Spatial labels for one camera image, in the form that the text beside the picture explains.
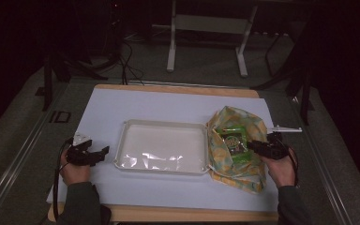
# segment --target sleeve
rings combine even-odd
[[[101,224],[98,194],[90,182],[68,186],[64,212],[58,218],[57,224]]]
[[[279,225],[312,224],[311,216],[296,187],[285,186],[278,189]]]

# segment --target white plastic tray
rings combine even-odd
[[[206,126],[128,120],[124,125],[114,164],[119,169],[138,172],[206,173]]]

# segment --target person's arm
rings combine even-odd
[[[278,188],[278,224],[312,224],[311,216],[295,185],[296,174],[290,157],[273,160],[261,157]]]
[[[61,157],[63,168],[60,173],[67,185],[67,198],[57,224],[101,224],[98,193],[89,182],[90,166],[68,164],[65,155],[66,152]]]

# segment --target crumpled plastic bag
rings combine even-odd
[[[249,161],[234,163],[232,155],[217,130],[233,126],[246,129],[247,141],[267,142],[267,127],[257,115],[226,106],[215,113],[207,124],[210,174],[214,180],[244,191],[258,194],[266,185],[264,163],[252,150]]]

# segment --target human hand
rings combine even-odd
[[[61,165],[60,174],[63,176],[64,183],[67,186],[87,182],[90,178],[90,166],[76,166],[67,162],[66,159],[67,150],[61,155]]]
[[[290,148],[289,153],[294,157],[294,152]],[[277,188],[283,186],[294,186],[296,174],[293,168],[292,160],[289,156],[279,160],[274,160],[268,157],[261,157],[262,161],[267,164],[268,174],[273,178]]]

